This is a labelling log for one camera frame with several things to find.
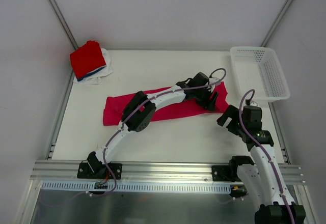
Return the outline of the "crimson pink t-shirt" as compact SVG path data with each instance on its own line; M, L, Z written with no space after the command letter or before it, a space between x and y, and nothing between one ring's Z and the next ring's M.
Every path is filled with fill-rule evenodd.
M215 102L214 113L224 113L229 104L226 101L227 89L224 82L214 88L214 91L218 93L218 97ZM118 125L123 115L123 110L128 102L133 98L134 94L127 94L116 97L107 97L105 107L103 110L102 123L103 126ZM163 121L170 119L180 119L201 114L207 114L210 111L202 108L196 104L195 100L185 101L183 103L172 104L164 107L155 112L153 121Z

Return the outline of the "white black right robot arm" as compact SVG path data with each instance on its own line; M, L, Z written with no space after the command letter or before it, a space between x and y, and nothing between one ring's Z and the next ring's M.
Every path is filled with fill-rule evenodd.
M241 181L251 197L256 212L255 223L303 223L306 212L295 203L276 161L274 141L262 129L262 109L245 105L242 110L229 105L218 118L219 126L226 120L228 131L241 138L249 156L233 156L228 166L213 175L225 181Z

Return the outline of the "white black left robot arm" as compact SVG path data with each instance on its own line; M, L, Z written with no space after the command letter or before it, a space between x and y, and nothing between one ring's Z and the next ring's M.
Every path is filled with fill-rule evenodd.
M143 131L151 122L154 114L170 105L195 100L202 108L214 111L218 93L214 87L220 85L222 79L207 77L199 72L193 78L179 81L161 92L145 94L137 92L123 110L121 120L115 133L102 146L89 153L78 167L79 179L104 179L117 177L109 163L120 146L129 135Z

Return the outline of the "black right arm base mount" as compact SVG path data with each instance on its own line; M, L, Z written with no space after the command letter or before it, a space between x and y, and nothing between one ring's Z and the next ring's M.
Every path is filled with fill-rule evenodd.
M213 182L240 182L236 170L228 165L213 165L211 167Z

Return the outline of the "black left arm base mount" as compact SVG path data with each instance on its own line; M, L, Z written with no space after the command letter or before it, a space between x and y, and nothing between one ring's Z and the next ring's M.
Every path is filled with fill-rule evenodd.
M105 179L108 177L109 179L113 179L114 176L117 180L121 179L122 175L122 164L120 163L108 163L109 169L102 164L99 168L99 171L96 173L91 170L91 167L86 161L82 161L78 166L77 178L78 179Z

